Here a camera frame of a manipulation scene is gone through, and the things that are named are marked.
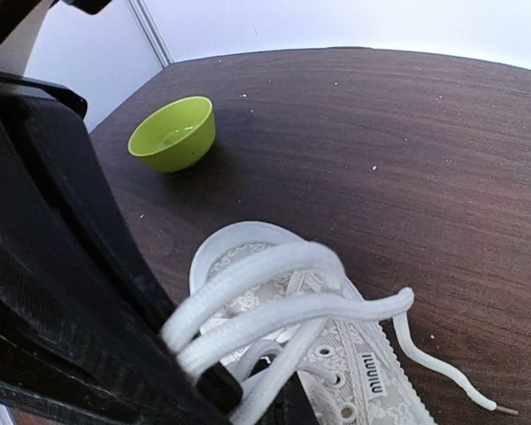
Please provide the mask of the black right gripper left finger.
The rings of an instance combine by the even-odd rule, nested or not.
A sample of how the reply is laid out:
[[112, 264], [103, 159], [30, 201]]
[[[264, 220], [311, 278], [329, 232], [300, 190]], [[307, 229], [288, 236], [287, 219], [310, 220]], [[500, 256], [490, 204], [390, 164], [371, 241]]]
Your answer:
[[174, 304], [115, 202], [71, 90], [0, 73], [0, 403], [65, 424], [224, 424], [159, 335]]

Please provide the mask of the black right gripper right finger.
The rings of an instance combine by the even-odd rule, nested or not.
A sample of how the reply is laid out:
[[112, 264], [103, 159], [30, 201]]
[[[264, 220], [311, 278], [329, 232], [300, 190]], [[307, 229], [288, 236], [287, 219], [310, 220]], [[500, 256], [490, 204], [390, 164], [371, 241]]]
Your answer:
[[253, 406], [259, 406], [251, 424], [319, 424], [312, 402], [305, 393], [301, 378], [294, 372], [281, 386], [274, 387], [276, 394], [267, 390], [264, 379], [272, 369], [274, 356], [261, 356], [250, 367], [247, 379], [247, 396]]

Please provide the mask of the white lace sneaker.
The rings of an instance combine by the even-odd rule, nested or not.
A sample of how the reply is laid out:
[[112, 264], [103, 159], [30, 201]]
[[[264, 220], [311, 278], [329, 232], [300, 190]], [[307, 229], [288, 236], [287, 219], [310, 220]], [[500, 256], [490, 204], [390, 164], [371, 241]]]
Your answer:
[[501, 406], [454, 366], [419, 349], [412, 289], [367, 300], [338, 256], [274, 224], [242, 221], [210, 235], [189, 270], [189, 297], [160, 335], [189, 380], [214, 364], [242, 387], [228, 416], [255, 424], [296, 378], [318, 424], [430, 424], [399, 352], [452, 380], [478, 406]]

